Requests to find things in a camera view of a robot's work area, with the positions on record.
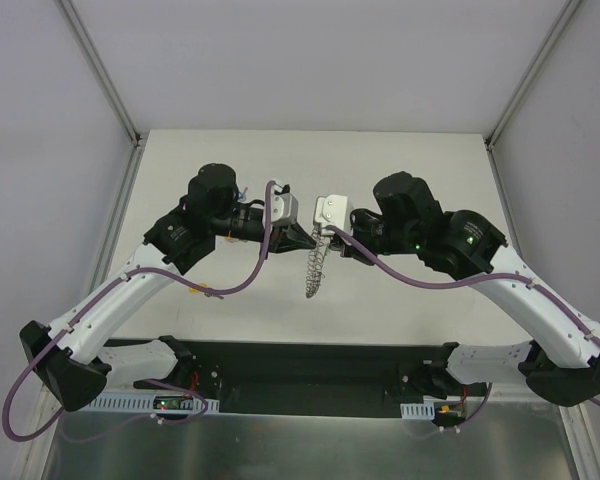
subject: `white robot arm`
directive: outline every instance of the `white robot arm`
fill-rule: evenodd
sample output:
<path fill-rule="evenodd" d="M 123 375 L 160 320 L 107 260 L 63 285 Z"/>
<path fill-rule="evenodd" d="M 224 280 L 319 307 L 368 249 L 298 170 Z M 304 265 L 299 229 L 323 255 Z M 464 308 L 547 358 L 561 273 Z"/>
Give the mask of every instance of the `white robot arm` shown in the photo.
<path fill-rule="evenodd" d="M 353 209 L 340 195 L 318 199 L 314 223 L 331 237 L 329 248 L 416 287 L 471 286 L 534 339 L 502 347 L 456 344 L 445 365 L 453 378 L 464 385 L 526 384 L 563 406 L 600 393 L 600 323 L 540 279 L 495 226 L 476 212 L 443 213 L 427 184 L 405 172 L 381 180 L 373 192 L 382 213 Z M 456 282 L 404 277 L 377 258 L 392 254 L 417 255 Z"/>
<path fill-rule="evenodd" d="M 314 247 L 315 241 L 296 221 L 298 202 L 289 186 L 270 182 L 270 187 L 266 202 L 239 203 L 231 168 L 221 164 L 202 167 L 178 206 L 155 223 L 144 242 L 98 289 L 48 327 L 32 321 L 21 330 L 30 362 L 59 338 L 35 372 L 65 410 L 79 410 L 105 387 L 151 378 L 167 378 L 172 385 L 189 381 L 192 355 L 173 337 L 141 345 L 104 346 L 149 298 L 171 282 L 210 295 L 235 293 L 253 281 L 268 253 Z M 266 205 L 275 208 L 265 211 Z M 252 275 L 240 286 L 224 291 L 183 278 L 214 250 L 216 235 L 262 245 Z"/>
<path fill-rule="evenodd" d="M 298 203 L 289 190 L 276 186 L 267 192 L 267 203 L 275 208 L 265 215 L 264 202 L 238 202 L 231 168 L 203 167 L 178 206 L 156 222 L 143 244 L 96 291 L 48 327 L 37 322 L 25 326 L 20 337 L 29 361 L 60 336 L 35 372 L 63 407 L 79 410 L 105 387 L 148 378 L 186 383 L 192 354 L 173 337 L 115 348 L 105 347 L 105 342 L 172 281 L 191 285 L 183 275 L 214 250 L 216 235 L 261 242 L 264 248 L 256 270 L 268 252 L 316 248 L 315 240 L 297 224 Z M 450 353 L 444 370 L 455 382 L 526 383 L 540 396 L 565 406 L 600 393 L 600 324 L 557 297 L 491 223 L 475 212 L 443 213 L 426 183 L 404 172 L 379 182 L 374 195 L 381 214 L 354 210 L 347 197 L 318 199 L 314 223 L 331 237 L 329 248 L 383 269 L 386 265 L 377 255 L 415 254 L 434 270 L 451 275 L 458 281 L 455 286 L 471 285 L 487 296 L 534 339 L 505 347 L 446 344 Z M 215 295 L 237 291 L 195 287 Z M 578 329 L 542 288 L 567 305 L 592 334 Z"/>

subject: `metal spring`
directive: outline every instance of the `metal spring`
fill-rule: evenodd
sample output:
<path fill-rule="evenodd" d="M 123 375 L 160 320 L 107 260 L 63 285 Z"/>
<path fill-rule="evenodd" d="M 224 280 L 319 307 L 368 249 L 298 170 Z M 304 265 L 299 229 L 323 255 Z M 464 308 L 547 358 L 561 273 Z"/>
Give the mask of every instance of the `metal spring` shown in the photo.
<path fill-rule="evenodd" d="M 326 242 L 324 241 L 324 237 L 321 235 L 320 225 L 313 227 L 311 238 L 315 240 L 316 246 L 309 252 L 309 261 L 307 262 L 307 298 L 311 298 L 318 293 L 318 289 L 322 283 L 322 278 L 324 277 L 322 274 L 322 266 L 324 265 L 324 258 L 327 254 Z"/>

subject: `white wall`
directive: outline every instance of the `white wall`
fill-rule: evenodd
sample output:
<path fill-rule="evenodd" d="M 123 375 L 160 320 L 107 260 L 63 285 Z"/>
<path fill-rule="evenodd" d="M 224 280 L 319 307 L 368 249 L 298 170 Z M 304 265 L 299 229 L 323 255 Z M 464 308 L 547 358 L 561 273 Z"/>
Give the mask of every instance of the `white wall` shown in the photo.
<path fill-rule="evenodd" d="M 189 179 L 209 162 L 231 165 L 238 185 L 248 188 L 249 200 L 262 198 L 272 177 L 288 182 L 300 204 L 299 223 L 308 231 L 316 197 L 347 195 L 354 206 L 377 211 L 373 186 L 404 170 L 425 178 L 444 209 L 478 210 L 506 234 L 480 135 L 152 130 L 116 245 L 114 268 L 126 261 L 144 232 L 173 208 Z M 253 285 L 222 301 L 170 285 L 116 336 L 400 345 L 506 345 L 528 338 L 472 289 L 409 288 L 378 269 L 335 254 L 325 260 L 320 291 L 307 300 L 307 253 L 271 255 Z M 257 244 L 218 239 L 216 251 L 187 278 L 217 288 L 237 285 L 251 273 L 257 255 Z M 386 261 L 421 280 L 448 280 L 415 256 L 395 255 Z"/>
<path fill-rule="evenodd" d="M 76 0 L 151 128 L 488 134 L 565 0 Z"/>
<path fill-rule="evenodd" d="M 80 297 L 129 145 L 51 1 L 0 1 L 0 409 L 18 332 Z M 12 415 L 18 431 L 40 383 Z M 0 427 L 0 479 L 18 445 Z"/>
<path fill-rule="evenodd" d="M 495 155 L 525 258 L 600 321 L 600 0 L 585 2 Z"/>

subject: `white cable tie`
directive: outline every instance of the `white cable tie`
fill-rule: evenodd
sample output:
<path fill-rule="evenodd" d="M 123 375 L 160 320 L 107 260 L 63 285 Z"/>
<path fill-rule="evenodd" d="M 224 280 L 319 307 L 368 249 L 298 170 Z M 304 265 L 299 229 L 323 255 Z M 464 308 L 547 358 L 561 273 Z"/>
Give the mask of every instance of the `white cable tie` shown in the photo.
<path fill-rule="evenodd" d="M 219 298 L 220 300 L 224 300 L 222 295 L 217 295 L 215 293 L 205 293 L 204 296 L 207 298 Z"/>
<path fill-rule="evenodd" d="M 587 333 L 584 338 L 585 340 L 591 340 L 593 337 L 597 337 L 598 336 L 598 332 L 596 330 L 589 330 L 589 333 Z"/>
<path fill-rule="evenodd" d="M 275 197 L 276 195 L 282 194 L 282 191 L 284 190 L 284 184 L 281 180 L 278 180 L 277 178 L 274 178 L 273 181 L 276 183 L 271 189 L 271 193 L 273 194 L 272 197 Z"/>
<path fill-rule="evenodd" d="M 536 285 L 540 285 L 540 279 L 538 277 L 532 277 L 531 281 L 525 285 L 528 290 L 535 288 Z"/>

